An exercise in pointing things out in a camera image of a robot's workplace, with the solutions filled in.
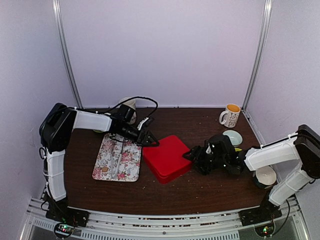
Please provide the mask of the red box lid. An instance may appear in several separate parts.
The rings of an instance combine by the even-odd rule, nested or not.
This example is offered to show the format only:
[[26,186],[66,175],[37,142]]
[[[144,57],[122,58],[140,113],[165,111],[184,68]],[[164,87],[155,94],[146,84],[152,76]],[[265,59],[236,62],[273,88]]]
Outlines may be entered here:
[[157,147],[145,147],[143,158],[148,166],[162,179],[183,175],[192,168],[192,162],[183,157],[190,149],[176,136],[159,140]]

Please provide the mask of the red box base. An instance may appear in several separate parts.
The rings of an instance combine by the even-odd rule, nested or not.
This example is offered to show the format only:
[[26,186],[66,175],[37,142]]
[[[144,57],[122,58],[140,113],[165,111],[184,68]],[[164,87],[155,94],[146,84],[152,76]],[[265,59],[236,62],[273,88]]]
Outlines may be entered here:
[[192,168],[192,162],[188,160],[161,162],[150,162],[145,160],[145,163],[161,184],[167,184],[175,180],[189,172]]

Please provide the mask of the metal tongs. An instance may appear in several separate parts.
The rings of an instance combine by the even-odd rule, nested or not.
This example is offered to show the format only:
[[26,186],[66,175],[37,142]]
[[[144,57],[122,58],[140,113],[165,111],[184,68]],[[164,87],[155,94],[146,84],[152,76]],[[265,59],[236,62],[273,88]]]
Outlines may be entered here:
[[111,179],[116,180],[119,172],[120,163],[122,161],[125,142],[113,140],[111,148]]

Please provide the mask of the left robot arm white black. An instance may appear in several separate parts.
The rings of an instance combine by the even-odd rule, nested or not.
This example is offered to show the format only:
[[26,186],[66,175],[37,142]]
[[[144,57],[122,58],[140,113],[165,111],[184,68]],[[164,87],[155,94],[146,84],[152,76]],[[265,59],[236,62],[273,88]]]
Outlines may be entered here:
[[72,218],[64,181],[64,158],[75,129],[119,135],[141,147],[157,147],[159,141],[145,128],[154,120],[145,117],[137,127],[129,124],[135,110],[121,104],[115,112],[91,112],[56,103],[39,128],[43,174],[47,184],[49,210],[61,222]]

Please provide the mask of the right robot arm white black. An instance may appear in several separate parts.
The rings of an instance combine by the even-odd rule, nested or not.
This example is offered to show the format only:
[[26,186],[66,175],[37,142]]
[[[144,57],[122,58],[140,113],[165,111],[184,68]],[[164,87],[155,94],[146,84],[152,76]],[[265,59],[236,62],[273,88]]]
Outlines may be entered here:
[[268,220],[290,196],[320,177],[320,136],[306,124],[283,139],[241,151],[236,151],[231,137],[217,134],[182,156],[202,175],[215,169],[240,175],[245,169],[257,172],[267,166],[297,160],[298,165],[270,190],[257,208],[256,216],[261,221]]

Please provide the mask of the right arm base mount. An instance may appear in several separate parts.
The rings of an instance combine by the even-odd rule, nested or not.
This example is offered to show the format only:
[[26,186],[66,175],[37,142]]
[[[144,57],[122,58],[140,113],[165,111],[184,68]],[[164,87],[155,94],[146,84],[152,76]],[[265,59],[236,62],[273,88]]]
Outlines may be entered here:
[[238,214],[243,227],[254,226],[255,233],[262,238],[271,237],[275,233],[275,219],[283,214],[280,207],[269,201],[268,191],[258,207],[241,210]]

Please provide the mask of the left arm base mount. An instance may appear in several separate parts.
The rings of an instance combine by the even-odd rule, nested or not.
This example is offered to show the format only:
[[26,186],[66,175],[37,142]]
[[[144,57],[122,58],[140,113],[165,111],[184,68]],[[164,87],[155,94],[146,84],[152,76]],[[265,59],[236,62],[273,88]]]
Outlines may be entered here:
[[45,217],[56,221],[53,233],[58,239],[69,238],[77,227],[86,227],[90,213],[68,207],[68,199],[55,201],[48,191],[44,194],[44,202],[48,203]]

